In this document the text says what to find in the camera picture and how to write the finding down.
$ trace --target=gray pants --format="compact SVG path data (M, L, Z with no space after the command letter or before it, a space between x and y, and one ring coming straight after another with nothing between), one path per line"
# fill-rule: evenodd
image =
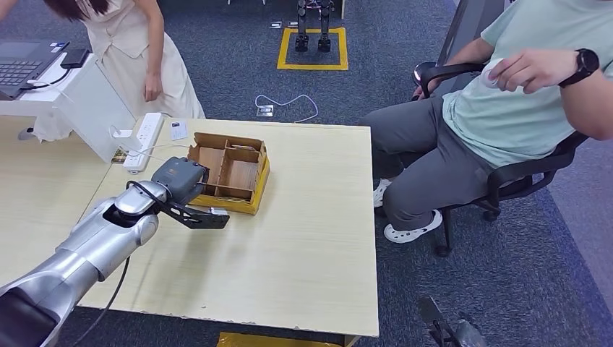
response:
M442 119L442 98L382 108L360 125L371 129L374 177L395 177L383 196L395 230L423 228L432 222L432 210L486 194L493 168Z

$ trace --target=laptop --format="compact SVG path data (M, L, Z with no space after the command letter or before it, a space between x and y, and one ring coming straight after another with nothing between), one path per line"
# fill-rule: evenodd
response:
M68 46L62 40L0 40L0 100L14 100Z

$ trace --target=white dress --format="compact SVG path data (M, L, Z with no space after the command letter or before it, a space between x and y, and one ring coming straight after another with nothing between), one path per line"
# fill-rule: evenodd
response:
M93 52L136 117L147 112L165 112L181 118L205 117L179 50L165 33L161 69L163 92L156 100L145 102L148 21L134 0L109 0L105 14L94 13L88 2L84 2L89 15L84 24Z

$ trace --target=silver robot arm segment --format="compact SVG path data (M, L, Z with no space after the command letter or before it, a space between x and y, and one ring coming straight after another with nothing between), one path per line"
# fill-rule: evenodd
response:
M0 346L54 346L81 298L158 230L164 212L189 228L223 228L229 216L185 207L202 191L207 169L171 158L152 181L130 182L85 216L55 253L0 287Z

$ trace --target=white sneaker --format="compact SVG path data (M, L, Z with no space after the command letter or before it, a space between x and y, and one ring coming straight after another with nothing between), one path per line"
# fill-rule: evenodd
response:
M383 206L383 193L392 184L389 179L381 179L379 186L372 192L374 208Z
M397 244L405 244L407 242L415 241L421 235L424 235L428 231L432 231L438 228L442 223L442 215L439 210L433 210L434 218L432 222L427 226L415 230L410 231L397 231L395 230L391 224L388 224L383 231L385 238L390 240L391 242L395 242Z

